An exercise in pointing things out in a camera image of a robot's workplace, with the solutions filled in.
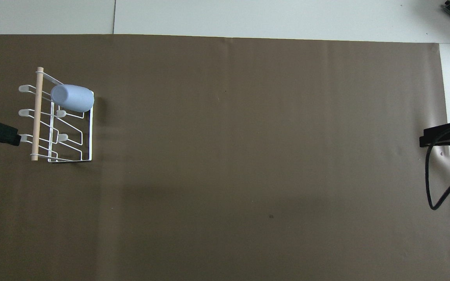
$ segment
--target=dish rack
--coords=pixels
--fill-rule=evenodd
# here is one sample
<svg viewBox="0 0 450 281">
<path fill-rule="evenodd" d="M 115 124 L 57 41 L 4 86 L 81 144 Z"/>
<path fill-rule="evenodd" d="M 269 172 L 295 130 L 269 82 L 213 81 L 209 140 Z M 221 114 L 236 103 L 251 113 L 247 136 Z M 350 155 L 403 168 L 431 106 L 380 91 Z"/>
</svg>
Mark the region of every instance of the dish rack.
<svg viewBox="0 0 450 281">
<path fill-rule="evenodd" d="M 19 110 L 20 116 L 34 119 L 32 135 L 21 135 L 21 142 L 32 144 L 31 160 L 36 161 L 38 158 L 46 158 L 51 163 L 91 161 L 93 107 L 81 115 L 80 112 L 73 114 L 71 113 L 72 110 L 61 108 L 52 101 L 48 92 L 43 91 L 43 78 L 55 85 L 64 85 L 39 67 L 36 71 L 36 87 L 32 85 L 21 85 L 19 87 L 20 92 L 35 95 L 34 109 Z M 42 101 L 50 103 L 49 113 L 41 111 Z M 48 123 L 41 120 L 42 115 L 49 117 Z M 48 138 L 40 137 L 42 125 L 48 128 Z"/>
</svg>

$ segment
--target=white floor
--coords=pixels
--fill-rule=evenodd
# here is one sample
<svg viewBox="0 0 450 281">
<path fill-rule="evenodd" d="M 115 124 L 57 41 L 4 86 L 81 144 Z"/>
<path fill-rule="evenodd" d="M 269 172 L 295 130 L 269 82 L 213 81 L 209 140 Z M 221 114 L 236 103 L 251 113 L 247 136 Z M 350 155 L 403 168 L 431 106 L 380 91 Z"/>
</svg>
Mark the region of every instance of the white floor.
<svg viewBox="0 0 450 281">
<path fill-rule="evenodd" d="M 0 0 L 0 34 L 170 34 L 441 43 L 450 121 L 450 17 L 442 11 L 442 2 Z"/>
</svg>

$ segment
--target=brown paper sheet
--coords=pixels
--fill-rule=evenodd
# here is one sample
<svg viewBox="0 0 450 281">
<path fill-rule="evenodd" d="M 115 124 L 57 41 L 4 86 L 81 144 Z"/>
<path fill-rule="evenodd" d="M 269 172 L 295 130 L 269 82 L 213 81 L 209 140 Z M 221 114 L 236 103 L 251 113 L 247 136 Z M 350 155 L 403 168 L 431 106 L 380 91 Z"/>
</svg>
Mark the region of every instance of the brown paper sheet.
<svg viewBox="0 0 450 281">
<path fill-rule="evenodd" d="M 0 144 L 0 280 L 450 280 L 437 44 L 0 36 L 19 133 L 37 66 L 95 92 L 94 159 Z"/>
</svg>

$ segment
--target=black cable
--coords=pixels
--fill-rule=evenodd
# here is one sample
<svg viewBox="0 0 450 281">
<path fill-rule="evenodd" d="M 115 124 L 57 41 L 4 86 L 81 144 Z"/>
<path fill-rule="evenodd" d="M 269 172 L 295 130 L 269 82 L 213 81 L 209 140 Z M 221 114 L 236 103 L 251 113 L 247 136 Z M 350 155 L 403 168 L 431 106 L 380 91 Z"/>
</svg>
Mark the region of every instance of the black cable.
<svg viewBox="0 0 450 281">
<path fill-rule="evenodd" d="M 432 210 L 436 210 L 438 209 L 443 201 L 445 201 L 446 197 L 448 196 L 448 194 L 450 194 L 450 186 L 445 190 L 445 192 L 442 194 L 442 196 L 440 197 L 440 199 L 438 200 L 438 202 L 433 205 L 432 201 L 431 201 L 431 194 L 430 194 L 430 154 L 431 154 L 431 150 L 433 149 L 433 147 L 435 146 L 435 144 L 437 144 L 437 142 L 439 141 L 439 139 L 441 139 L 444 135 L 450 133 L 450 128 L 448 128 L 447 130 L 444 130 L 442 133 L 439 133 L 431 142 L 430 146 L 428 146 L 428 151 L 426 151 L 426 161 L 424 163 L 424 174 L 425 174 L 425 178 L 426 178 L 426 195 L 428 196 L 428 204 L 430 205 L 430 208 Z"/>
</svg>

